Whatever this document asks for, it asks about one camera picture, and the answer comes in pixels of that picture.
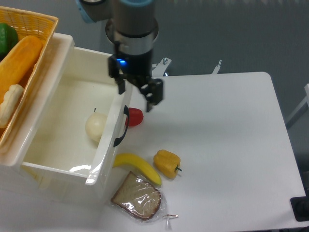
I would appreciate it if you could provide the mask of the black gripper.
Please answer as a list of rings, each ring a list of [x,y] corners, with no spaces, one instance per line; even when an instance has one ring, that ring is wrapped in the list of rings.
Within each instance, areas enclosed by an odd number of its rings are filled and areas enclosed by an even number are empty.
[[[114,54],[108,58],[109,77],[118,85],[118,93],[126,90],[125,80],[138,88],[146,99],[146,112],[163,100],[164,82],[152,79],[152,51],[141,55],[129,55],[120,51],[120,43],[114,44]]]

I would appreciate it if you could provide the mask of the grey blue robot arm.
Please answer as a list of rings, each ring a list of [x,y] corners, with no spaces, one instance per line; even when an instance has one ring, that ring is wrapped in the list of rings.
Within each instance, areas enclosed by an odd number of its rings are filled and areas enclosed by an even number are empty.
[[[154,40],[158,34],[154,0],[78,0],[85,22],[106,20],[105,32],[114,46],[108,58],[109,76],[126,90],[134,85],[146,100],[146,111],[163,100],[163,81],[152,77]]]

